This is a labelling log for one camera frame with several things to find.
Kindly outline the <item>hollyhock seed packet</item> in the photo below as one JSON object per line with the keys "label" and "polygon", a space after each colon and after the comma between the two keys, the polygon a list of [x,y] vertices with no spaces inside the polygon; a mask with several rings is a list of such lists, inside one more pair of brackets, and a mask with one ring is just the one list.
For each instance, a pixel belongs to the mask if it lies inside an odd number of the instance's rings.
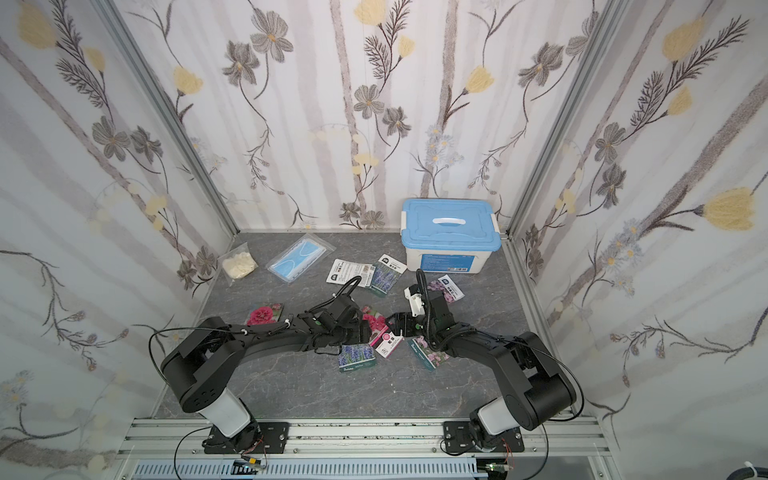
{"label": "hollyhock seed packet", "polygon": [[276,323],[281,318],[283,308],[284,305],[281,303],[257,307],[249,313],[246,325],[256,326]]}
{"label": "hollyhock seed packet", "polygon": [[371,335],[368,344],[383,358],[389,358],[404,337],[396,335],[388,326],[386,317],[370,306],[362,308],[363,319],[368,323]]}

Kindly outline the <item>pink cosmos seed packet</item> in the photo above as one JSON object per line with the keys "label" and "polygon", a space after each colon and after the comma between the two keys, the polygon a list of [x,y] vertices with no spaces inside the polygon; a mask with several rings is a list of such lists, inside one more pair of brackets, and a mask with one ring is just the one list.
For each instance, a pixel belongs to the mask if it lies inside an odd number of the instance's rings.
{"label": "pink cosmos seed packet", "polygon": [[441,292],[448,304],[455,303],[465,297],[463,291],[448,275],[443,275],[436,280],[430,281],[428,289]]}
{"label": "pink cosmos seed packet", "polygon": [[419,361],[430,371],[435,371],[450,358],[445,352],[432,350],[422,336],[409,338],[408,345]]}

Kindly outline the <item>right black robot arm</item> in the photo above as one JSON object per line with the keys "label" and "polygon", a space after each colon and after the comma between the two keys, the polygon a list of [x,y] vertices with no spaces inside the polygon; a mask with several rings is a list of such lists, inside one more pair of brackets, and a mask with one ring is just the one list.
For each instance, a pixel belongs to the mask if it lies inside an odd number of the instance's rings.
{"label": "right black robot arm", "polygon": [[445,434],[447,453],[493,451],[505,434],[532,431],[577,401],[576,387],[536,334],[507,337],[458,322],[436,292],[427,301],[417,295],[416,302],[411,312],[390,315],[387,325],[406,338],[422,338],[435,352],[490,368],[499,387],[497,398],[470,414],[463,433]]}

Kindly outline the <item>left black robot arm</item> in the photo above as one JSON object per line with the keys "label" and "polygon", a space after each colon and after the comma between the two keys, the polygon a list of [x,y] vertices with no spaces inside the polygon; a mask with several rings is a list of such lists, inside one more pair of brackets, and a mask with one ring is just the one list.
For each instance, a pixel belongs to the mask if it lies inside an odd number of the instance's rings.
{"label": "left black robot arm", "polygon": [[238,325],[209,317],[170,353],[157,370],[186,413],[210,424],[202,442],[207,454],[247,455],[263,448],[281,453],[271,444],[258,421],[230,389],[241,364],[286,352],[338,355],[347,345],[365,345],[371,327],[361,308],[348,295],[326,300],[282,324]]}

